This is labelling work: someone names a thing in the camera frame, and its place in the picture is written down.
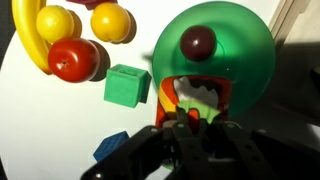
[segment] yellow lemon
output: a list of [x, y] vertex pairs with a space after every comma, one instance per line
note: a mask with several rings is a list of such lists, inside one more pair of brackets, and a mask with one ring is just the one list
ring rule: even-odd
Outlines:
[[95, 36], [104, 42], [121, 42], [130, 32], [130, 16], [117, 3], [99, 4], [91, 16], [91, 28]]
[[37, 31], [49, 43], [71, 37], [74, 32], [72, 14], [59, 5], [46, 6], [37, 15]]

